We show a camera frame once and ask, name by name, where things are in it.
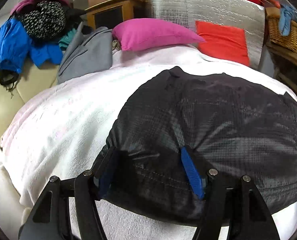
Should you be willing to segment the grey garment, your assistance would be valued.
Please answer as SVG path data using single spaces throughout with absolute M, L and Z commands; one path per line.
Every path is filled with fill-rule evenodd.
M 112 67 L 112 30 L 99 27 L 90 34 L 84 35 L 83 28 L 84 24 L 80 23 L 65 51 L 58 69 L 57 83 L 59 84 Z

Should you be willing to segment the light blue cloth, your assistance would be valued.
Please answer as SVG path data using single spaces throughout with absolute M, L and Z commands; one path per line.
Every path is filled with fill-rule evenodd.
M 279 32 L 281 36 L 288 36 L 291 30 L 291 21 L 296 17 L 296 11 L 293 6 L 284 5 L 280 8 Z

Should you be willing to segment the red pillow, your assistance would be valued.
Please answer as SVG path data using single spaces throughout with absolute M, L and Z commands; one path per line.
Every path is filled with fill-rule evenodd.
M 198 45 L 201 53 L 250 66 L 244 29 L 196 21 L 196 31 L 205 40 Z

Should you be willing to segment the cream leather sofa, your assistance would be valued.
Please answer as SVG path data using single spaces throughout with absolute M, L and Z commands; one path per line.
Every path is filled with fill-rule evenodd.
M 57 65 L 45 62 L 38 68 L 26 59 L 11 92 L 0 84 L 0 138 L 25 103 L 43 90 L 57 85 L 57 73 Z

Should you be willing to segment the purple garment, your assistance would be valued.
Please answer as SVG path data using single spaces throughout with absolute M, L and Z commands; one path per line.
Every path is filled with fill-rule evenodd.
M 68 0 L 22 0 L 13 7 L 13 9 L 10 12 L 10 15 L 13 15 L 15 12 L 18 14 L 24 7 L 27 7 L 28 5 L 35 5 L 42 1 L 56 1 L 63 5 L 70 6 Z

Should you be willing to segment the teal garment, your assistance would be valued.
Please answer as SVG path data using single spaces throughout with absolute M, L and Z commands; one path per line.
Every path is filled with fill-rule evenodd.
M 76 29 L 72 28 L 58 40 L 58 45 L 62 51 L 65 51 L 76 34 Z

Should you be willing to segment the wooden cabinet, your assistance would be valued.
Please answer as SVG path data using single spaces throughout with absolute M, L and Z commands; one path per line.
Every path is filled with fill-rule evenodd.
M 113 29 L 123 21 L 145 17 L 145 0 L 88 0 L 88 25 Z

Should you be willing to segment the blue garment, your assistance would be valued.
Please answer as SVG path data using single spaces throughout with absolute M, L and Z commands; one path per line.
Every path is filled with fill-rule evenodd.
M 63 53 L 57 43 L 36 45 L 22 23 L 11 18 L 0 27 L 0 70 L 20 74 L 27 57 L 37 67 L 46 61 L 59 65 Z

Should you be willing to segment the silver foil insulation sheet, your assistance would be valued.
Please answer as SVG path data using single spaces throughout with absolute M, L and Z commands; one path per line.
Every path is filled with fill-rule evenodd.
M 265 9 L 247 0 L 145 0 L 147 17 L 196 30 L 206 21 L 245 30 L 250 67 L 258 69 L 264 42 Z

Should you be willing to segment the black quilted puffer jacket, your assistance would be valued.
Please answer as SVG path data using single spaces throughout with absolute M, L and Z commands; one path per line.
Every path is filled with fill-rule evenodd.
M 204 208 L 181 161 L 234 178 L 248 175 L 271 213 L 297 201 L 297 102 L 226 74 L 164 70 L 121 108 L 97 156 L 120 154 L 104 199 L 150 218 L 196 225 Z

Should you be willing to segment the magenta pillow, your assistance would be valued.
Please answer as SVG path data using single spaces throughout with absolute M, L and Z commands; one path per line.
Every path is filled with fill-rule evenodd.
M 112 35 L 120 42 L 123 51 L 205 42 L 186 27 L 156 18 L 127 20 L 114 27 Z

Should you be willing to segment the white bed cover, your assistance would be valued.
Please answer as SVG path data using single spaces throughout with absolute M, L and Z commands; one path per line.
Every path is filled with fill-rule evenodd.
M 1 137 L 5 166 L 20 203 L 33 207 L 51 176 L 70 179 L 91 168 L 127 99 L 164 70 L 179 67 L 190 75 L 226 74 L 262 85 L 276 94 L 296 94 L 283 83 L 243 64 L 200 53 L 192 46 L 118 51 L 113 66 L 49 88 L 26 103 Z M 112 239 L 153 239 L 157 220 L 114 205 L 98 203 Z M 159 239 L 182 239 L 192 232 L 179 224 Z

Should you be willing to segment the wooden shelf unit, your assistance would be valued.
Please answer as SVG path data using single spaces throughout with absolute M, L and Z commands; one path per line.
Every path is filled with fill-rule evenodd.
M 270 40 L 266 47 L 274 63 L 273 77 L 291 88 L 297 96 L 297 54 Z

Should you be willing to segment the black white speckled garment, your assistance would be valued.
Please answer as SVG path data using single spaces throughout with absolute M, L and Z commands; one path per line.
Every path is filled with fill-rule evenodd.
M 64 9 L 57 1 L 41 1 L 32 9 L 21 11 L 17 18 L 36 43 L 56 39 L 66 24 Z

